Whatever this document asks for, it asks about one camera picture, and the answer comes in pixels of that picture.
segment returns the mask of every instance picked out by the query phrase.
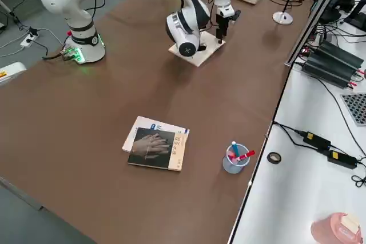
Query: tape roll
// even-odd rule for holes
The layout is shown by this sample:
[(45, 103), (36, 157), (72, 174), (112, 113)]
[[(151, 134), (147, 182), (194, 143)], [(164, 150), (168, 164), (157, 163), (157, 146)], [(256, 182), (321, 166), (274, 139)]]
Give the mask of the tape roll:
[(279, 153), (273, 151), (267, 155), (267, 160), (272, 164), (278, 164), (281, 162), (282, 157)]

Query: brown table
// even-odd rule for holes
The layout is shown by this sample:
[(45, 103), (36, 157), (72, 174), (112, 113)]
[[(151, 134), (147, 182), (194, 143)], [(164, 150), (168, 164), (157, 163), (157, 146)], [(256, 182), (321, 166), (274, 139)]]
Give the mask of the brown table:
[[(1, 87), (0, 176), (100, 244), (226, 243), (256, 157), (230, 175), (225, 149), (260, 151), (311, 5), (279, 26), (268, 0), (232, 3), (241, 17), (200, 68), (168, 52), (177, 0), (126, 0), (97, 23), (103, 61), (39, 62)], [(182, 172), (127, 164), (138, 115), (191, 129)]]

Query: tabletop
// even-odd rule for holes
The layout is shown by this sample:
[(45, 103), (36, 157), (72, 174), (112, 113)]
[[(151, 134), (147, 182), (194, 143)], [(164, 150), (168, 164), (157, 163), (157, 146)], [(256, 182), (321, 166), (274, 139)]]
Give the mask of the tabletop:
[[(226, 242), (256, 157), (239, 175), (222, 158), (232, 140), (260, 151), (311, 2), (289, 26), (268, 0), (232, 4), (241, 17), (199, 68), (168, 52), (179, 0), (126, 0), (96, 23), (104, 60), (39, 62), (2, 86), (0, 176), (100, 244)], [(127, 164), (139, 115), (190, 129), (182, 172)]]
[[(347, 23), (338, 24), (338, 27), (351, 34), (365, 34)], [(362, 37), (346, 39), (349, 42), (366, 40)], [(338, 44), (366, 59), (362, 43), (348, 43), (338, 37)], [(351, 131), (365, 150), (366, 127), (355, 125), (340, 97), (351, 91), (325, 84), (335, 95)], [(359, 83), (354, 92), (366, 92), (366, 82)], [(320, 135), (357, 159), (363, 156), (332, 96), (318, 80), (302, 73), (299, 65), (294, 65), (290, 73), (275, 121)], [(295, 142), (303, 144), (301, 137), (291, 131), (290, 135)], [(266, 159), (273, 151), (282, 156), (278, 165)], [(353, 175), (364, 178), (365, 168), (358, 165), (350, 170), (334, 165), (315, 151), (296, 147), (280, 127), (272, 126), (250, 192), (240, 211), (232, 243), (317, 243), (311, 235), (311, 224), (336, 212), (358, 217), (365, 234), (366, 187), (357, 188), (351, 180)]]

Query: electrical outlet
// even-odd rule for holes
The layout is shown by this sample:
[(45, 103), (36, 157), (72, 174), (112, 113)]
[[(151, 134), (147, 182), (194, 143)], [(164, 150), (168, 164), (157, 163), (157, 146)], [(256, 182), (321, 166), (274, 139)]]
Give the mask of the electrical outlet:
[(30, 34), (28, 34), (27, 37), (22, 41), (21, 47), (29, 48), (33, 44), (33, 41), (35, 41), (37, 38), (37, 35), (31, 36)]

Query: blue pen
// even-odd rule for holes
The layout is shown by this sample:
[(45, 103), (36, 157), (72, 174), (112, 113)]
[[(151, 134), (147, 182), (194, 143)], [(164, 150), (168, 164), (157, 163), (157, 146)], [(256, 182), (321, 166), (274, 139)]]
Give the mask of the blue pen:
[(231, 142), (231, 146), (233, 147), (235, 157), (239, 157), (240, 154), (239, 154), (238, 146), (236, 146), (236, 142), (235, 141)]

